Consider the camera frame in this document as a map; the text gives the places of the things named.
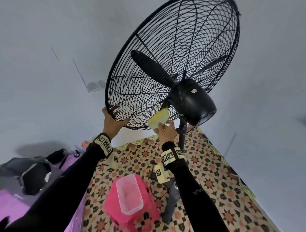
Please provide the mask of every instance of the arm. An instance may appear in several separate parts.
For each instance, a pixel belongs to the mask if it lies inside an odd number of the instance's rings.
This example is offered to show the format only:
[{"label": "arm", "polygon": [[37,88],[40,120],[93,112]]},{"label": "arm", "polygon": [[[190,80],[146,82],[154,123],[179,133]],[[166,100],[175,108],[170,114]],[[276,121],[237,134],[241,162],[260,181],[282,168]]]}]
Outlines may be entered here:
[{"label": "arm", "polygon": [[[103,132],[112,140],[129,119],[117,122],[106,108],[102,111],[105,115]],[[90,143],[86,152],[39,196],[27,213],[4,231],[64,231],[85,194],[97,163],[105,157],[100,145]]]},{"label": "arm", "polygon": [[[174,138],[176,131],[174,123],[170,126],[160,124],[154,131],[159,135],[162,150],[167,151],[176,147]],[[180,196],[194,232],[218,231],[228,232],[228,229],[211,198],[198,184],[189,171],[184,159],[177,159],[166,165],[174,177]]]}]

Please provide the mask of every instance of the person's right arm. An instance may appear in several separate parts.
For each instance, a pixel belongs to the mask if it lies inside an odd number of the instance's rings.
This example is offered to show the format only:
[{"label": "person's right arm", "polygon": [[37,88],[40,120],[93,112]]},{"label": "person's right arm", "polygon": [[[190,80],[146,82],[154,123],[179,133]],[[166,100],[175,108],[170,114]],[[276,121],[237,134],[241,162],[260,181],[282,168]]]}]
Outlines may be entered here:
[{"label": "person's right arm", "polygon": [[[170,126],[160,124],[154,131],[159,135],[162,150],[167,151],[176,147],[174,138],[176,131],[173,121],[168,121]],[[192,225],[194,232],[218,231],[228,232],[228,229],[211,198],[198,184],[189,171],[185,160],[178,159],[166,165],[174,177],[180,196]]]}]

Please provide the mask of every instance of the black wire fan cage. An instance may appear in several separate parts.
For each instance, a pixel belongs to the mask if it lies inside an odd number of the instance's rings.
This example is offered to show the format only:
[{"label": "black wire fan cage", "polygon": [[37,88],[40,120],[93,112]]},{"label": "black wire fan cage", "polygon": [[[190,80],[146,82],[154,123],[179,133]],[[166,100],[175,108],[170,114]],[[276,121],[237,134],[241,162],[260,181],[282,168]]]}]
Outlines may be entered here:
[{"label": "black wire fan cage", "polygon": [[[234,0],[168,1],[141,23],[117,55],[106,83],[109,113],[118,121],[130,118],[127,128],[150,129],[148,120],[176,83],[193,79],[210,92],[231,63],[239,35]],[[140,66],[143,60],[151,62]],[[110,110],[115,105],[117,114]],[[167,108],[171,120],[179,117],[172,105]]]}]

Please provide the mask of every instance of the black motor housing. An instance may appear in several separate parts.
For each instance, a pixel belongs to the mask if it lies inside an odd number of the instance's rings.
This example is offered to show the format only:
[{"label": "black motor housing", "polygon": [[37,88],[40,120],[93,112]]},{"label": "black motor housing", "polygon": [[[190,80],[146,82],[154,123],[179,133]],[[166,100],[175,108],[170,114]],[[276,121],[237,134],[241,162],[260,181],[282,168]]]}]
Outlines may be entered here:
[{"label": "black motor housing", "polygon": [[193,79],[178,82],[168,94],[168,101],[192,126],[199,126],[217,111],[211,97]]}]

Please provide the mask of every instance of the fan stand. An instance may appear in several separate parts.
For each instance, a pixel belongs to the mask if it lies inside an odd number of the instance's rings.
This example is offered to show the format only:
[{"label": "fan stand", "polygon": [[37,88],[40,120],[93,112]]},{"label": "fan stand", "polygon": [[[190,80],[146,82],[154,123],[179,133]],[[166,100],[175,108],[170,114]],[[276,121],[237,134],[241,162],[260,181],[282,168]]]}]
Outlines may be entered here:
[{"label": "fan stand", "polygon": [[[179,134],[178,147],[181,149],[181,151],[184,151],[185,137],[187,133],[187,122],[183,119],[182,114],[180,115],[180,125],[176,129],[176,131]],[[158,182],[156,174],[154,172],[151,173],[150,178]],[[181,198],[181,196],[174,177],[170,178],[170,180],[168,182],[165,182],[164,185],[168,188],[169,198],[167,200],[165,211],[161,213],[161,216],[162,221],[169,225],[172,220],[175,205],[177,201]]]}]

